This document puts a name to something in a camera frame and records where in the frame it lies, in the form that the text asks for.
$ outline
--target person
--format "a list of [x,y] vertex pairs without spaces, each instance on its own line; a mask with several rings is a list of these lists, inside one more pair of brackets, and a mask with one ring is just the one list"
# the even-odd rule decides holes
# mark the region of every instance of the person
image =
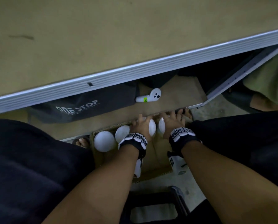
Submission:
[[[266,150],[267,146],[275,145],[278,126],[273,129],[276,136],[256,132],[252,127],[241,131],[244,123],[257,122],[260,127],[258,120],[267,117],[266,114],[272,117],[265,122],[269,127],[269,123],[278,121],[278,113],[227,117],[207,123],[193,121],[190,125],[193,131],[186,130],[187,134],[175,141],[171,133],[185,129],[182,112],[171,112],[170,117],[162,113],[166,127],[163,137],[184,157],[221,222],[278,223],[278,168],[274,165],[272,171],[263,174],[273,178],[274,184],[258,173],[264,162],[254,158],[258,156],[246,155],[259,147]],[[150,142],[150,119],[143,120],[140,114],[138,122],[132,122],[130,132],[143,135]],[[269,135],[268,140],[254,137],[254,133]],[[250,137],[256,142],[261,140],[260,144],[249,141]],[[241,147],[244,141],[253,149],[247,151]],[[142,150],[124,143],[111,161],[93,170],[94,160],[90,150],[84,148],[85,140],[77,144],[83,147],[54,140],[21,122],[0,120],[0,223],[119,223]],[[241,153],[244,156],[230,159],[223,153],[229,157]]]

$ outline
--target black bag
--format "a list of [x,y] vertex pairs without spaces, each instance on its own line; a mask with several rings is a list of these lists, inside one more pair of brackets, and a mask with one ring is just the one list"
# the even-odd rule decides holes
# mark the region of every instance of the black bag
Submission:
[[33,105],[28,113],[43,123],[68,123],[135,104],[139,89],[135,81]]

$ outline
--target beige tabletop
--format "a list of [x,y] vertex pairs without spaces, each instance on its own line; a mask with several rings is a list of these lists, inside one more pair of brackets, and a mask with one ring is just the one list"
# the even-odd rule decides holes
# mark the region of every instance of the beige tabletop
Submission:
[[0,0],[0,96],[278,29],[278,0]]

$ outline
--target concrete floor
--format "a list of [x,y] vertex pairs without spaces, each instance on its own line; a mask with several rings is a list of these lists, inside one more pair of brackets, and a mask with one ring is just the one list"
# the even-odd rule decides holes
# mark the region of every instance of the concrete floor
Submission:
[[[218,117],[227,117],[247,114],[246,111],[228,102],[222,95],[209,102],[204,107],[192,109],[194,120],[207,120]],[[185,202],[190,211],[200,204],[205,196],[197,185],[190,171],[184,175],[170,173],[148,181],[133,184],[131,191],[156,192],[167,186],[179,187],[185,195]],[[154,220],[173,219],[177,216],[173,205],[153,205],[135,208],[131,220],[134,223],[149,222]]]

